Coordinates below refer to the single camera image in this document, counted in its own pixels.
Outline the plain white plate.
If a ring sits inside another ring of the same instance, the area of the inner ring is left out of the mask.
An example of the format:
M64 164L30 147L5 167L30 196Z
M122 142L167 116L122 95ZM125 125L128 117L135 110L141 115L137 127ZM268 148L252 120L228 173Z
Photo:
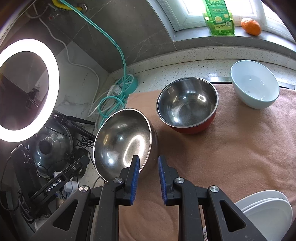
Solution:
M292 224L292 206L280 191L260 191L237 201L235 205L266 240L282 240Z

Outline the large stainless steel bowl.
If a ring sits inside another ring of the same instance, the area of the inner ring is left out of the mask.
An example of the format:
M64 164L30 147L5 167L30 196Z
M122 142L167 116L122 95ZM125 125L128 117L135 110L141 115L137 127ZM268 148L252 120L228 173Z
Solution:
M152 123L140 111L125 108L112 114L99 129L93 147L95 169L103 181L118 177L139 157L140 177L147 175L159 155L158 136Z

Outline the red steel bowl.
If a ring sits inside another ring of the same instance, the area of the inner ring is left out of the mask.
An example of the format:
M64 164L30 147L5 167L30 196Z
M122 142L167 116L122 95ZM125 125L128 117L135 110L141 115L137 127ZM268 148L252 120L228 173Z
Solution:
M159 94L159 119L179 133L204 131L215 118L219 96L213 84L203 78L185 77L168 84Z

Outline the light blue ceramic bowl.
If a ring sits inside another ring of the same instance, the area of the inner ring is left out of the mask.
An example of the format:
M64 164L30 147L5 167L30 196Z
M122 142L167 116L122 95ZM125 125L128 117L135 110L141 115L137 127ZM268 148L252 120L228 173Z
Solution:
M241 60L230 69L232 86L239 99L253 109L271 106L280 95L280 86L273 73L264 65Z

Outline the white power adapter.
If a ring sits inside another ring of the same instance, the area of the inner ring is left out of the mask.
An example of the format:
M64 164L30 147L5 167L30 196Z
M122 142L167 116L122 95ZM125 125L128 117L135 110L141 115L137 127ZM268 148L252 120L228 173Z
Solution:
M74 181L73 178L71 178L67 183L65 180L63 180L61 176L61 172L54 172L54 177L57 178L55 182L51 185L52 191L58 191L60 189L63 189L67 193L75 192L78 189L78 183L77 181Z

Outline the peach towel mat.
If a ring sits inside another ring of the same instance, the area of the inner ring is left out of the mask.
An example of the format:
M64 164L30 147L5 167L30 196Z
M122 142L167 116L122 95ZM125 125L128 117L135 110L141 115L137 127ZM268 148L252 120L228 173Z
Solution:
M256 110L237 97L232 85L217 84L216 89L216 116L195 135L178 133L159 119L159 91L134 93L127 106L151 121L159 153L194 185L216 185L233 202L278 190L295 206L295 91L283 88L269 108ZM119 239L178 239L178 208L162 200L158 166L139 178L133 206L120 207Z

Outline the black tripod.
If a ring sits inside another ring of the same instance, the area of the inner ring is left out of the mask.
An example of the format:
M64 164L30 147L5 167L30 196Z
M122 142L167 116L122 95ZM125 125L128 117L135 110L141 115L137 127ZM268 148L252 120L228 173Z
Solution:
M77 118L74 116L67 116L65 114L59 113L57 111L53 111L51 114L50 119L53 119L54 121L66 126L67 128L71 129L73 132L80 134L81 136L88 138L92 141L95 140L95 135L92 133L88 132L84 128L82 128L78 123L80 124L86 124L86 125L91 125L94 126L95 122Z

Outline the teal power strip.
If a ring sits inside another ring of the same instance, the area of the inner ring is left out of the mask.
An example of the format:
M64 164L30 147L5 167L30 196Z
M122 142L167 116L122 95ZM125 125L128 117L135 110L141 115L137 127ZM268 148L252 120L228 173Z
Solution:
M116 97L120 97L123 95L125 98L127 98L130 94L134 93L135 90L138 87L138 79L132 75L127 74L125 83L123 83L123 77L117 80L115 83L115 90L114 94Z

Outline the green dish soap bottle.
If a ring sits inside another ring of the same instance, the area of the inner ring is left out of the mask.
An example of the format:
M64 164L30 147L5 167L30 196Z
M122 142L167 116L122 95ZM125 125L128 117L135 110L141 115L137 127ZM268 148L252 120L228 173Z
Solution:
M203 1L205 12L203 18L206 26L214 36L233 36L234 21L232 13L227 9L224 0Z

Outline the orange tangerine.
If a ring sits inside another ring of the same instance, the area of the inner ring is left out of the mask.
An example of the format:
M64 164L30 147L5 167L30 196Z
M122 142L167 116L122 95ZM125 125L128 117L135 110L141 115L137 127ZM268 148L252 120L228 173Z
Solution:
M261 34L261 25L252 18L243 18L241 20L241 27L245 32L253 36L259 36Z

